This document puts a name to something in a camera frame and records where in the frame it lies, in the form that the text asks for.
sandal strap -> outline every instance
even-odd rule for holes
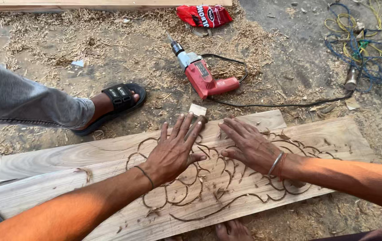
[[[118,84],[102,90],[112,100],[113,111],[123,111],[135,105],[132,93],[125,84]]]

silver bangle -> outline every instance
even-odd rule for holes
[[[283,156],[284,153],[285,153],[285,152],[282,151],[282,152],[280,152],[279,156],[277,156],[276,160],[275,160],[274,163],[273,163],[273,166],[271,167],[270,171],[269,171],[268,174],[267,174],[268,176],[271,174],[271,172],[273,171],[274,167],[276,167],[277,162],[279,162],[280,158],[282,158],[282,156]]]

dust-covered ground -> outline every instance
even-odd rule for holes
[[[324,46],[329,31],[323,20],[332,18],[326,4],[316,0],[298,6],[277,0],[241,1],[229,9],[234,22],[212,29],[211,36],[204,37],[195,35],[173,9],[0,13],[0,64],[15,73],[78,97],[92,97],[121,82],[143,85],[149,94],[142,108],[83,138],[65,129],[0,125],[0,154],[157,130],[166,120],[173,124],[191,103],[207,107],[209,120],[275,109],[235,108],[200,100],[179,68],[166,32],[189,52],[214,53],[247,63],[249,75],[241,88],[216,96],[218,100],[284,104],[342,96],[348,66]],[[352,1],[345,4],[353,15],[376,28],[368,9]],[[207,33],[204,28],[194,30]],[[376,39],[381,41],[382,34]],[[85,67],[70,64],[80,59]],[[240,64],[211,58],[208,63],[216,78],[244,75]],[[366,85],[363,79],[362,88]],[[382,163],[382,85],[354,96],[361,107],[353,111],[344,101],[336,102],[326,114],[322,110],[330,103],[316,111],[279,109],[288,126],[353,116],[378,157],[375,162]],[[257,240],[307,240],[381,228],[382,208],[333,193],[242,219]],[[185,240],[215,240],[211,227],[183,236]]]

electric drill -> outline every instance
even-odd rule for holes
[[[222,94],[240,87],[236,77],[214,79],[206,67],[204,59],[194,52],[187,53],[184,48],[167,34],[171,41],[172,51],[179,60],[179,65],[185,71],[192,87],[201,99],[207,96]]]

forearm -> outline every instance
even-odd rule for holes
[[[284,178],[341,191],[382,206],[382,165],[288,154]]]
[[[151,190],[138,168],[63,194],[0,223],[0,240],[81,240]]]

